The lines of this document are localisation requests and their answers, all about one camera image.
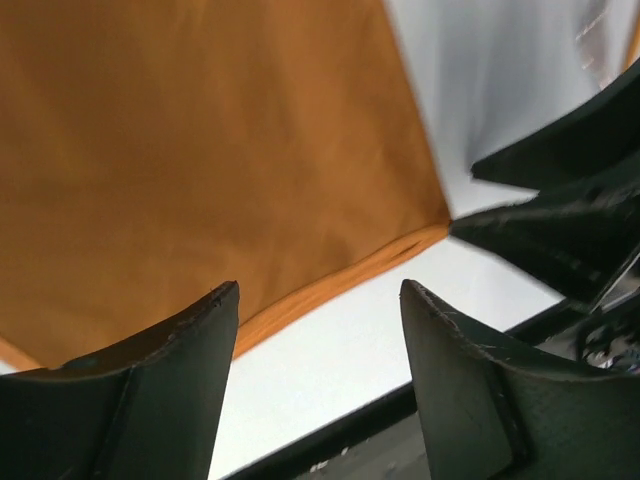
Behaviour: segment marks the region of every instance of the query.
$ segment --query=orange fabric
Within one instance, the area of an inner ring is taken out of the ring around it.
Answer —
[[[244,351],[448,222],[381,0],[4,2],[0,62],[0,336],[44,365],[224,280]]]

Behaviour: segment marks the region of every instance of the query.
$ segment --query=wrinkled fabric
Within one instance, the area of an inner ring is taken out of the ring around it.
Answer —
[[[448,221],[379,0],[7,2],[0,61],[0,336],[45,365]]]

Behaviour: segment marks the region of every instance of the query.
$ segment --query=black plastic part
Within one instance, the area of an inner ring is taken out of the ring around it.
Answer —
[[[591,334],[601,331],[591,339]],[[611,349],[616,339],[626,339],[630,343],[640,343],[640,294],[634,295],[617,308],[602,311],[597,310],[579,322],[575,332],[574,359],[585,361],[588,353],[593,350],[605,352]]]
[[[492,252],[593,311],[640,254],[640,155],[533,200],[455,220],[453,237]]]
[[[640,477],[640,377],[533,348],[417,282],[401,305],[432,480]]]
[[[405,281],[400,302],[431,478],[486,479],[522,462],[529,452],[492,362],[463,350],[444,304],[418,284]]]
[[[529,345],[556,351],[565,358],[574,358],[574,337],[568,342],[564,339],[556,341],[556,338],[565,331],[575,332],[588,318],[584,313],[572,310],[569,302],[563,301],[516,325],[507,334]],[[378,439],[385,442],[386,448],[376,445]],[[416,448],[421,448],[420,454],[416,453]],[[522,452],[520,457],[517,452],[516,449],[516,458],[526,458],[526,452]],[[226,478],[429,479],[413,383]]]
[[[205,480],[238,328],[225,283],[59,369],[0,377],[0,477]]]
[[[536,133],[476,162],[477,179],[556,188],[640,150],[640,61],[591,100]]]

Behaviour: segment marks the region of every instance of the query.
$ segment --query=white surface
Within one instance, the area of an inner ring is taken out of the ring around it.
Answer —
[[[472,183],[468,165],[596,92],[575,50],[582,0],[387,0],[454,215],[527,196]],[[636,1],[614,3],[618,70]],[[211,478],[251,463],[410,380],[398,292],[413,278],[506,329],[560,299],[454,240],[311,312],[231,366]]]
[[[0,375],[6,375],[7,373],[13,372],[15,372],[15,369],[13,367],[10,367],[6,363],[0,361]]]

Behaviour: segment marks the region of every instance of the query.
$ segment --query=fabric edge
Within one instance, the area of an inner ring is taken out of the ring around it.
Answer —
[[[242,356],[338,295],[410,260],[447,235],[446,225],[420,229],[394,240],[350,267],[287,295],[240,326],[233,358]]]

